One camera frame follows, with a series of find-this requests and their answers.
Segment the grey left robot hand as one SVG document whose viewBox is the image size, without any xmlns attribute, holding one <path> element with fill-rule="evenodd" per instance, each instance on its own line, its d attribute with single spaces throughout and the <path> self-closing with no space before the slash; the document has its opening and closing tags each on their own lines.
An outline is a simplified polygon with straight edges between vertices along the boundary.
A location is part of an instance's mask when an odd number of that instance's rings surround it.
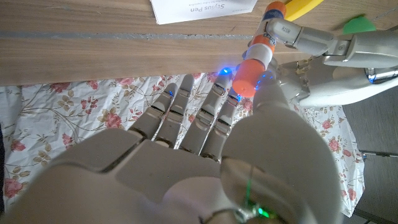
<svg viewBox="0 0 398 224">
<path fill-rule="evenodd" d="M 266 31 L 278 42 L 309 54 L 280 66 L 281 87 L 303 107 L 348 105 L 397 86 L 397 34 L 375 30 L 335 36 L 271 19 Z"/>
</svg>

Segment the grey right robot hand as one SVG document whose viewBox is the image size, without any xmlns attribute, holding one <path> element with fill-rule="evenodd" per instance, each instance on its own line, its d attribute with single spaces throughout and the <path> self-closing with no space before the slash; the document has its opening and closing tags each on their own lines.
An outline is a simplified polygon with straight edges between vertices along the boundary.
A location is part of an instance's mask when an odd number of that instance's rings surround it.
<svg viewBox="0 0 398 224">
<path fill-rule="evenodd" d="M 340 223 L 340 184 L 320 135 L 292 111 L 271 68 L 251 116 L 233 121 L 229 74 L 175 140 L 193 79 L 171 84 L 128 130 L 108 129 L 56 157 L 2 223 Z"/>
</svg>

